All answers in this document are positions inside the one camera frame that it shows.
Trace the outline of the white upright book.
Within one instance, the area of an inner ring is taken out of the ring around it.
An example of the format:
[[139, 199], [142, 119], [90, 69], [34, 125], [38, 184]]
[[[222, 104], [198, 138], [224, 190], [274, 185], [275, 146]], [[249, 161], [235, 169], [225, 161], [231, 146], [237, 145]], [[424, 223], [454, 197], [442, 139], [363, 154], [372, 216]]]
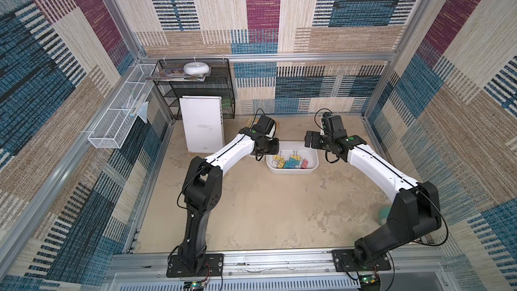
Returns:
[[180, 111], [189, 152], [213, 154], [224, 147], [220, 96], [183, 96]]

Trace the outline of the magazine on shelf top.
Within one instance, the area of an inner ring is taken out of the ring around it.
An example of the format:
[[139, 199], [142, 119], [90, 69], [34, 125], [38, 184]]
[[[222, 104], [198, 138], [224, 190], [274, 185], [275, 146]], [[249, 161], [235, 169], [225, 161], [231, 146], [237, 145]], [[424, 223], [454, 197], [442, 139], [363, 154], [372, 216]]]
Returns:
[[162, 81], [162, 82], [204, 82], [207, 76], [211, 75], [211, 68], [204, 74], [188, 75], [183, 68], [167, 68], [163, 70], [155, 70], [146, 80]]

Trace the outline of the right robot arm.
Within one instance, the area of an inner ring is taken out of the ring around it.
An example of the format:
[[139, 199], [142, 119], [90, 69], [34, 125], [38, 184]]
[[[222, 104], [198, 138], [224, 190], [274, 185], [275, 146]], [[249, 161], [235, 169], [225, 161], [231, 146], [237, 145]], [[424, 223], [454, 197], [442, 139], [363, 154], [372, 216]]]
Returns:
[[386, 223], [354, 243], [352, 259], [358, 269], [371, 268], [388, 251], [442, 227], [436, 186], [404, 174], [359, 136], [338, 137], [307, 131], [304, 145], [330, 152], [359, 169], [393, 202]]

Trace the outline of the white round device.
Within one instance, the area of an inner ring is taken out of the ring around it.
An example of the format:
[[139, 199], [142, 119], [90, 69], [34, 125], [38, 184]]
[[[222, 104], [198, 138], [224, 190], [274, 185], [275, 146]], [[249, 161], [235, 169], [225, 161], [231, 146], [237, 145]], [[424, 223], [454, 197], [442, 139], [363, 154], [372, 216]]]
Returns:
[[184, 65], [184, 73], [187, 75], [205, 75], [210, 72], [210, 66], [204, 62], [190, 62]]

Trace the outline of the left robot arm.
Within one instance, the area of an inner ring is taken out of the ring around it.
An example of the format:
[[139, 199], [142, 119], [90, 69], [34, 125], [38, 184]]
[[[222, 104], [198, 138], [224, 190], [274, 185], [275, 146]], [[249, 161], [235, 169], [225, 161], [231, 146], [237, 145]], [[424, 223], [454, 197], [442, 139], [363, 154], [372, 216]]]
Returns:
[[221, 199], [223, 176], [248, 155], [260, 161], [266, 155], [279, 152], [276, 122], [268, 117], [260, 120], [265, 123], [257, 122], [252, 127], [242, 128], [229, 144], [214, 154], [191, 160], [181, 189], [187, 223], [183, 242], [177, 247], [179, 261], [190, 273], [199, 274], [204, 269], [209, 215]]

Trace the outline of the pink binder clip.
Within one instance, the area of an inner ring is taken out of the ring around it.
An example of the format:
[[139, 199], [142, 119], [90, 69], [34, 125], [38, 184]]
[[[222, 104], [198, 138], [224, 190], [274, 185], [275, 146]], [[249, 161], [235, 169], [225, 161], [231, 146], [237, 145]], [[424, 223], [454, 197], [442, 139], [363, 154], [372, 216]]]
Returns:
[[307, 159], [302, 159], [301, 160], [300, 168], [301, 169], [307, 169], [308, 168], [308, 160]]

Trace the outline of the yellow binder clip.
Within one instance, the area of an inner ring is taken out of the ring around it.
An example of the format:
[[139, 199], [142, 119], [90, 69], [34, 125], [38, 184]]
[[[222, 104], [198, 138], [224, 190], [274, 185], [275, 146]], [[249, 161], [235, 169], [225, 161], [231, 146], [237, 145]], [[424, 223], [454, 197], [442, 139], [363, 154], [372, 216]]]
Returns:
[[273, 164], [276, 168], [283, 168], [283, 167], [285, 166], [285, 158], [284, 158], [281, 154], [276, 154], [276, 155], [273, 157], [272, 164]]
[[297, 154], [292, 154], [290, 156], [290, 160], [293, 161], [293, 162], [296, 162], [297, 164], [300, 164], [301, 160], [302, 160], [302, 157], [300, 155], [297, 155]]

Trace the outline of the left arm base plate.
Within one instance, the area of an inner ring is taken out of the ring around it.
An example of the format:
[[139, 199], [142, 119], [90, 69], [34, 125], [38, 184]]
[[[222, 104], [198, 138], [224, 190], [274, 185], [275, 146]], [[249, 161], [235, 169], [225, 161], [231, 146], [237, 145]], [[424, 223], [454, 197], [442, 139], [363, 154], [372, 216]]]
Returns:
[[175, 253], [169, 256], [167, 261], [167, 278], [190, 278], [221, 276], [224, 265], [223, 253], [206, 253], [187, 264], [186, 261]]

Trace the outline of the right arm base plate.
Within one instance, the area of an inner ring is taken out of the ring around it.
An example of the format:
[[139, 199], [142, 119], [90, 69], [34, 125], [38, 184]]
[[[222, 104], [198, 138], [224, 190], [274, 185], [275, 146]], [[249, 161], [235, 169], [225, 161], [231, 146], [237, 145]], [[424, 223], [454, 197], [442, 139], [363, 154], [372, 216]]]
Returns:
[[334, 249], [331, 251], [335, 270], [337, 272], [374, 272], [389, 271], [392, 265], [388, 255], [381, 254], [369, 257], [363, 253], [356, 253], [355, 249]]

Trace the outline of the teal binder clip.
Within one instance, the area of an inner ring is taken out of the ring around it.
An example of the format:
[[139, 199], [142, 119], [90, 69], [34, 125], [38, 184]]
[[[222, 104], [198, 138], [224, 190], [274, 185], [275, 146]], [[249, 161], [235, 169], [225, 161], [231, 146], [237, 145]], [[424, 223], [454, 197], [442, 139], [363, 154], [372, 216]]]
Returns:
[[283, 168], [300, 168], [300, 164], [297, 164], [296, 162], [293, 162], [289, 159], [284, 162]]

